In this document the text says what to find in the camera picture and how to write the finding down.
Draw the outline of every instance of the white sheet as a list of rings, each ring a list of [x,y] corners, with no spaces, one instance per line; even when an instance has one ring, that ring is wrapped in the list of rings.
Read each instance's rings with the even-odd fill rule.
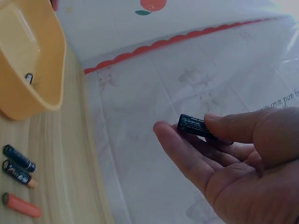
[[[220,224],[156,140],[158,120],[299,106],[292,18],[201,36],[86,76],[98,157],[116,224]]]
[[[88,63],[103,54],[136,44],[140,47],[165,36],[283,12],[273,3],[282,0],[168,0],[165,7],[149,15],[135,13],[145,10],[141,2],[159,5],[161,1],[63,0],[57,15],[80,61]]]

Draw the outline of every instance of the battery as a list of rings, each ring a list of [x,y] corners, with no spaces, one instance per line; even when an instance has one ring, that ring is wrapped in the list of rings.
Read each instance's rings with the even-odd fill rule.
[[[9,160],[5,160],[3,162],[2,170],[13,179],[20,182],[21,184],[26,185],[29,188],[35,188],[37,186],[37,182],[33,180],[29,174],[22,171],[21,168],[17,167],[17,165]]]
[[[34,172],[36,169],[35,163],[31,162],[11,145],[4,146],[3,154],[28,172]]]
[[[2,196],[2,203],[15,211],[34,218],[39,218],[42,214],[40,208],[7,192]]]
[[[185,114],[181,114],[181,116],[179,117],[177,129],[185,133],[194,134],[212,140],[218,140],[218,138],[216,138],[209,132],[204,120],[194,118]]]

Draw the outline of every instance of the plastic sheet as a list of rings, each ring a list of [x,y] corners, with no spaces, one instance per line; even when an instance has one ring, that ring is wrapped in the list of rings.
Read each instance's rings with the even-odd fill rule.
[[[299,106],[292,17],[200,36],[86,76],[116,224],[220,224],[156,140],[158,120]]]

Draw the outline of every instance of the red scalloped border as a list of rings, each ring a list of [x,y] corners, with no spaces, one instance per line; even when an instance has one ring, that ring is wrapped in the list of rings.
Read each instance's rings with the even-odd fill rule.
[[[180,42],[180,41],[188,40],[188,39],[191,39],[191,38],[194,38],[194,37],[214,33],[214,32],[220,31],[220,30],[224,30],[224,29],[229,29],[229,28],[233,28],[233,27],[238,27],[238,26],[242,26],[242,25],[247,25],[247,24],[257,23],[257,22],[263,22],[263,21],[268,21],[268,20],[273,20],[273,19],[276,19],[276,18],[246,21],[246,22],[236,22],[236,23],[233,23],[233,24],[221,25],[221,26],[218,26],[218,27],[210,27],[210,28],[206,28],[206,29],[203,29],[203,30],[199,30],[199,31],[192,31],[192,32],[190,32],[186,35],[177,35],[177,36],[174,36],[174,37],[170,38],[169,40],[161,40],[161,41],[157,41],[157,42],[153,43],[150,46],[139,47],[131,53],[124,53],[124,54],[118,55],[115,59],[108,60],[108,61],[103,61],[103,62],[99,63],[94,68],[85,69],[84,72],[87,75],[88,73],[91,73],[93,71],[105,68],[107,66],[110,66],[110,65],[116,64],[118,62],[127,60],[127,59],[129,59],[131,57],[134,57],[134,56],[137,56],[139,54],[143,54],[143,53],[148,52],[150,50],[154,50],[154,49],[157,49],[157,48],[160,48],[160,47],[164,47],[164,46],[176,43],[176,42]]]

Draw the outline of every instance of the fingernail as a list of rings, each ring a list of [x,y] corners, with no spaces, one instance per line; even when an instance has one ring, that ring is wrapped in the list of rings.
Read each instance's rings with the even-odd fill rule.
[[[205,114],[205,120],[212,120],[212,121],[214,121],[214,120],[218,120],[219,118],[221,118],[221,117],[219,117],[219,116],[217,116],[217,115],[215,115],[213,113],[207,113],[207,114]]]

